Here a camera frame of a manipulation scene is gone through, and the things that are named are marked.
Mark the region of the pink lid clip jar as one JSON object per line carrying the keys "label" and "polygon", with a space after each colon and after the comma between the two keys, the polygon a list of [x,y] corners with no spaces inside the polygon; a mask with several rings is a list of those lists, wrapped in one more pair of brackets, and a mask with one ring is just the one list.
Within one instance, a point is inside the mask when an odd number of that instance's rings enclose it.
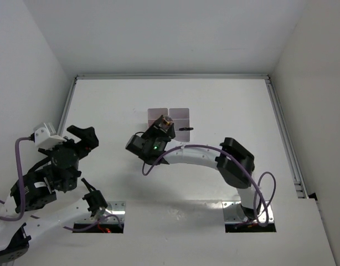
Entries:
{"label": "pink lid clip jar", "polygon": [[163,115],[162,116],[162,120],[161,120],[161,123],[163,126],[165,127],[170,127],[172,124],[173,124],[173,120],[170,116],[168,115]]}

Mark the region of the black handled scissors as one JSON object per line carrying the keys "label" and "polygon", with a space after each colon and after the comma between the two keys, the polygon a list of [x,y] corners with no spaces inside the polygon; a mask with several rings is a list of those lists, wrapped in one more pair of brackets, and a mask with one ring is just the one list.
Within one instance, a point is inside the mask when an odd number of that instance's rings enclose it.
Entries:
{"label": "black handled scissors", "polygon": [[192,130],[194,130],[193,127],[181,127],[178,129],[178,131],[192,131]]}

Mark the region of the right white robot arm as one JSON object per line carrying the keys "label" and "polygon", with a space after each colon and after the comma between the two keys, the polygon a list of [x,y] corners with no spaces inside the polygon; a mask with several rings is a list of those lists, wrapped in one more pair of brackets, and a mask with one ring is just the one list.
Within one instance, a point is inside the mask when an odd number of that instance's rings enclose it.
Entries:
{"label": "right white robot arm", "polygon": [[161,115],[144,133],[134,134],[126,144],[126,150],[151,168],[185,163],[219,171],[225,183],[237,189],[243,214],[254,219],[260,209],[251,178],[255,168],[254,155],[231,137],[226,137],[219,147],[210,147],[180,142],[175,136],[174,121]]}

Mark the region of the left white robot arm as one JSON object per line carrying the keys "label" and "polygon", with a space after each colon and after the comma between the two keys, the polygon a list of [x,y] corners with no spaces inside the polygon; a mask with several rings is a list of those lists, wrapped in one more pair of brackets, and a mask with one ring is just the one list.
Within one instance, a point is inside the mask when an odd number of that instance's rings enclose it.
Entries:
{"label": "left white robot arm", "polygon": [[[12,186],[0,210],[0,264],[8,264],[26,254],[33,227],[55,226],[61,222],[57,215],[43,220],[36,213],[56,201],[57,192],[67,193],[77,188],[81,180],[88,192],[81,201],[87,204],[87,211],[94,221],[100,221],[107,208],[101,191],[81,178],[79,162],[99,146],[99,139],[93,127],[79,128],[71,125],[67,131],[77,141],[58,135],[49,123],[42,123],[28,137],[15,141],[18,179]],[[22,171],[20,143],[31,141],[45,157],[27,173]]]}

